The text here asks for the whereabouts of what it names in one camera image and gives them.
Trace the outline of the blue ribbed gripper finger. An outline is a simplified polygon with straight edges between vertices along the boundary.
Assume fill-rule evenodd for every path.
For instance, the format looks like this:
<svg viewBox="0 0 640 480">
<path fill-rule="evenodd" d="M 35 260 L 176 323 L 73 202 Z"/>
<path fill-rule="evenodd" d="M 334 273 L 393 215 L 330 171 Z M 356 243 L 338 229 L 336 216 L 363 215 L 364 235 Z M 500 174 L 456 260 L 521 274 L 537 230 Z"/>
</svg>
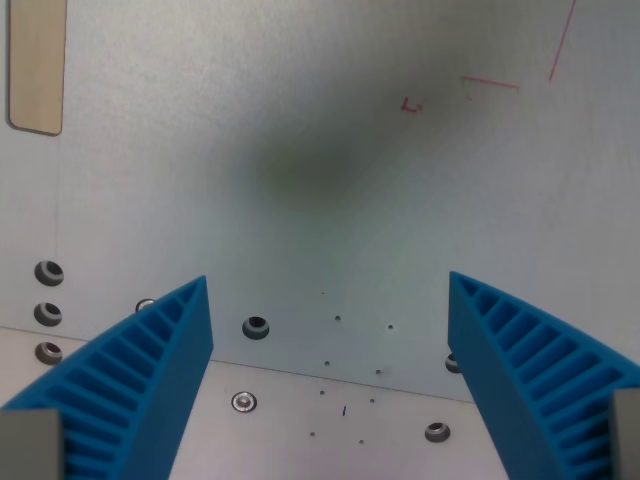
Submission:
<svg viewBox="0 0 640 480">
<path fill-rule="evenodd" d="M 509 478 L 612 478 L 609 405 L 638 386 L 637 364 L 458 272 L 448 344 Z"/>
<path fill-rule="evenodd" d="M 4 404 L 61 416 L 67 479 L 166 479 L 213 352 L 198 277 L 123 319 Z"/>
</svg>

